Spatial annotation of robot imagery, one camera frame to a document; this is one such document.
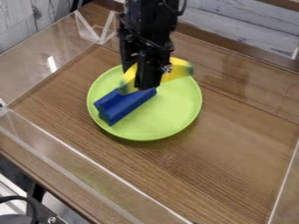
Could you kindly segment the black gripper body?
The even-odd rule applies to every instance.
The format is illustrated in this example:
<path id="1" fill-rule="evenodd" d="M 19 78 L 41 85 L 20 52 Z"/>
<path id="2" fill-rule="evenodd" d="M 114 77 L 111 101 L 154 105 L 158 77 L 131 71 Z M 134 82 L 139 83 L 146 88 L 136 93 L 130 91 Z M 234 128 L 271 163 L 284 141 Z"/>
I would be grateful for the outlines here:
<path id="1" fill-rule="evenodd" d="M 116 15 L 119 28 L 135 35 L 139 51 L 172 52 L 170 35 L 183 14 L 180 0 L 126 0 L 124 10 Z"/>

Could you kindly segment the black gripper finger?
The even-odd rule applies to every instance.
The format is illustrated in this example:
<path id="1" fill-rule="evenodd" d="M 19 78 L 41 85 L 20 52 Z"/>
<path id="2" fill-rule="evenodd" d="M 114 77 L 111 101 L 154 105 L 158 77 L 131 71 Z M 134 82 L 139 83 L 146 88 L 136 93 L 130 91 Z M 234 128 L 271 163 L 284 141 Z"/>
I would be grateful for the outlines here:
<path id="1" fill-rule="evenodd" d="M 147 90 L 160 86 L 163 74 L 171 65 L 170 52 L 139 51 L 135 53 L 135 87 Z"/>
<path id="2" fill-rule="evenodd" d="M 136 55 L 139 52 L 136 37 L 124 27 L 118 30 L 119 45 L 120 45 L 120 57 L 123 71 L 126 72 L 128 68 L 136 63 Z"/>

